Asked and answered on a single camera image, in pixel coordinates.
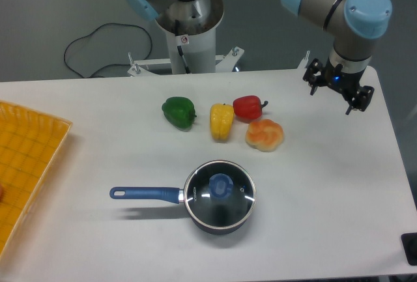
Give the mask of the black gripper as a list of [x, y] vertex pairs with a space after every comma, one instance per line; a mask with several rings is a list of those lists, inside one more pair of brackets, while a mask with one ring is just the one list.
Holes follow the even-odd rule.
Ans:
[[302, 79], [308, 83], [312, 96], [319, 87], [328, 87], [340, 93], [349, 105], [345, 112], [349, 115], [351, 111], [364, 112], [371, 103], [374, 88], [360, 85], [364, 71], [365, 67], [360, 71], [351, 72], [349, 67], [345, 68], [343, 63], [331, 58], [328, 58], [324, 67], [322, 62], [315, 58], [306, 68]]

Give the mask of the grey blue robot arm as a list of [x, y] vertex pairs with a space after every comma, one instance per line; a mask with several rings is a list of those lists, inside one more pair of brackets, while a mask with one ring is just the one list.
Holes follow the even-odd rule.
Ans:
[[[174, 74], [232, 69], [227, 56], [216, 60], [216, 28], [224, 15], [222, 0], [126, 0], [142, 19], [155, 21], [167, 40]], [[349, 111], [367, 109], [374, 89], [360, 84], [392, 15], [391, 0], [280, 0], [284, 8], [334, 37], [328, 60], [314, 60], [304, 81], [315, 91], [328, 87], [342, 95]]]

